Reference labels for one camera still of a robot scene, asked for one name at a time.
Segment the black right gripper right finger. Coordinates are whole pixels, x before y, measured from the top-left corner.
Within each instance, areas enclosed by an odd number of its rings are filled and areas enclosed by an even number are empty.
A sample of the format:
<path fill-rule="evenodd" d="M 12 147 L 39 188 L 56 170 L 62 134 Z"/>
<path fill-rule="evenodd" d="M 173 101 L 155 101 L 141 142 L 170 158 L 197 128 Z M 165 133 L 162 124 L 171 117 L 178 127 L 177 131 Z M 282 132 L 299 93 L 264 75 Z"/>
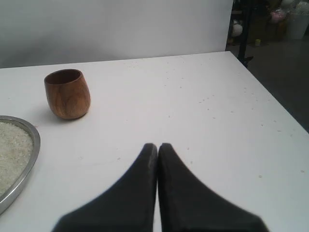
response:
<path fill-rule="evenodd" d="M 164 232 L 267 232 L 262 219 L 203 184 L 171 144 L 158 152 L 158 198 Z"/>

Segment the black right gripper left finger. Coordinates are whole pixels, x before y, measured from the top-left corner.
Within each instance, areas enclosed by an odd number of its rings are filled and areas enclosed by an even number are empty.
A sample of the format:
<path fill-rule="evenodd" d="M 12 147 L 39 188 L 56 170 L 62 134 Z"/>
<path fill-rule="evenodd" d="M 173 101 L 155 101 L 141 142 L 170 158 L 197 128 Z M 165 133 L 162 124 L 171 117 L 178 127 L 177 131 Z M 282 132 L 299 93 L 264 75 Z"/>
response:
<path fill-rule="evenodd" d="M 151 232 L 157 182 L 157 148 L 145 144 L 124 175 L 84 206 L 64 215 L 57 232 Z"/>

